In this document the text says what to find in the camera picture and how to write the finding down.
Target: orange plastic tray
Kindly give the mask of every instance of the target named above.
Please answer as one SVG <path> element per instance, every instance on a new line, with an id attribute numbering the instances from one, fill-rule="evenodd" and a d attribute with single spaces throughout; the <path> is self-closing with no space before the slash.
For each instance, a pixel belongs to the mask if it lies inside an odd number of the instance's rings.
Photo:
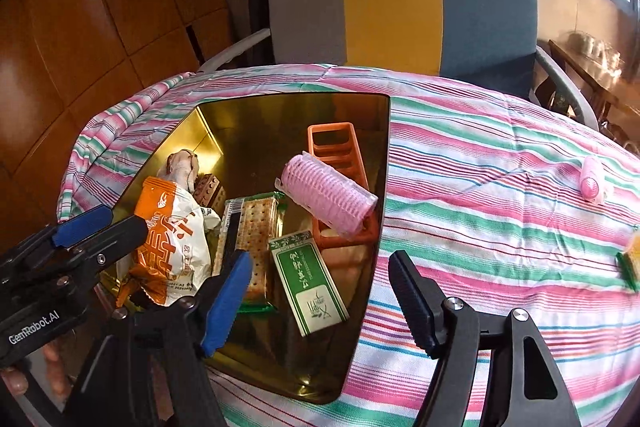
<path id="1" fill-rule="evenodd" d="M 316 140 L 314 140 L 314 136 L 318 137 L 319 134 L 329 131 L 346 131 L 348 139 L 343 143 L 318 145 Z M 355 181 L 360 187 L 369 190 L 369 183 L 367 183 L 367 175 L 364 171 L 358 139 L 356 138 L 353 125 L 350 122 L 310 125 L 306 130 L 306 135 L 309 154 L 315 156 L 327 165 L 331 165 L 338 172 Z M 325 250 L 326 248 L 354 247 L 356 245 L 371 245 L 378 240 L 379 227 L 375 212 L 365 218 L 362 231 L 351 239 L 321 235 L 322 230 L 328 229 L 329 227 L 315 217 L 312 219 L 312 223 L 314 240 L 320 250 Z"/>

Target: screw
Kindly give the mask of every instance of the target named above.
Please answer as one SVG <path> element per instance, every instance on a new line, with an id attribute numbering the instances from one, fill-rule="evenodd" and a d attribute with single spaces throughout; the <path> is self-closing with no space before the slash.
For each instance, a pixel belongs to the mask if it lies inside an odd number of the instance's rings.
<path id="1" fill-rule="evenodd" d="M 522 308 L 516 308 L 513 311 L 513 318 L 516 319 L 517 321 L 525 322 L 529 320 L 529 314 L 527 313 L 526 310 L 523 310 Z"/>
<path id="2" fill-rule="evenodd" d="M 451 311 L 461 310 L 465 303 L 457 297 L 449 297 L 444 301 L 444 305 Z"/>
<path id="3" fill-rule="evenodd" d="M 127 311 L 126 308 L 117 308 L 113 311 L 113 313 L 111 314 L 111 317 L 121 321 L 123 319 L 126 319 L 127 315 L 129 315 L 129 312 Z"/>
<path id="4" fill-rule="evenodd" d="M 190 296 L 182 297 L 178 302 L 185 310 L 190 310 L 196 305 L 196 299 Z"/>

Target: open box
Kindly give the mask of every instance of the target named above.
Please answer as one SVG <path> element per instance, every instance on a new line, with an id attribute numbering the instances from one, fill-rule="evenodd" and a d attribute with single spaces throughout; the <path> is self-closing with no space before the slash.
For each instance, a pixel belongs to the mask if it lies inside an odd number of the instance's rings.
<path id="1" fill-rule="evenodd" d="M 388 150 L 388 97 L 336 92 L 270 94 L 233 98 L 199 105 L 148 159 L 114 207 L 115 219 L 133 213 L 147 176 L 155 175 L 167 156 L 193 150 L 200 172 L 212 172 L 227 198 L 274 190 L 285 163 L 307 149 L 312 124 L 353 123 L 369 190 L 378 196 L 382 222 Z M 310 228 L 310 214 L 289 200 L 282 233 Z M 211 367 L 283 396 L 313 403 L 336 399 L 342 389 L 366 310 L 377 242 L 345 258 L 332 251 L 329 270 L 350 318 L 302 337 L 275 274 L 274 313 L 239 314 L 228 340 Z M 102 282 L 116 291 L 114 270 Z"/>

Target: green and white box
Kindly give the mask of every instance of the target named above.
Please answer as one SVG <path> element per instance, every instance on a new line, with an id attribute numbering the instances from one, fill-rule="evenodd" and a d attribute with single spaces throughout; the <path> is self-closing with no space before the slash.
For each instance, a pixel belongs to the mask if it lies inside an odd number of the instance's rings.
<path id="1" fill-rule="evenodd" d="M 303 337 L 349 318 L 310 230 L 270 239 L 269 248 Z"/>

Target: table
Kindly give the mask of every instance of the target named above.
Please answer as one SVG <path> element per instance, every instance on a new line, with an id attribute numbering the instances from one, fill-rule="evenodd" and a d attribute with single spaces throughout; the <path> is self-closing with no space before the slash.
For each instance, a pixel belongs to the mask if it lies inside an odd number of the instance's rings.
<path id="1" fill-rule="evenodd" d="M 606 122 L 612 105 L 640 116 L 639 81 L 612 76 L 593 60 L 553 40 L 549 41 L 549 48 L 551 57 L 563 70 L 569 65 L 593 89 L 591 105 L 600 123 Z"/>
<path id="2" fill-rule="evenodd" d="M 201 103 L 318 91 L 389 97 L 382 237 L 357 348 L 342 394 L 324 405 L 213 373 L 228 421 L 410 427 L 435 362 L 415 346 L 388 283 L 389 255 L 406 250 L 445 295 L 477 311 L 527 309 L 582 425 L 606 425 L 640 375 L 640 297 L 615 264 L 640 222 L 640 160 L 526 100 L 455 80 L 319 64 L 176 76 L 87 124 L 63 180 L 58 215 L 113 206 Z M 614 186 L 603 206 L 585 202 L 577 189 L 587 155 L 601 158 Z M 480 418 L 488 362 L 482 352 L 465 425 Z"/>

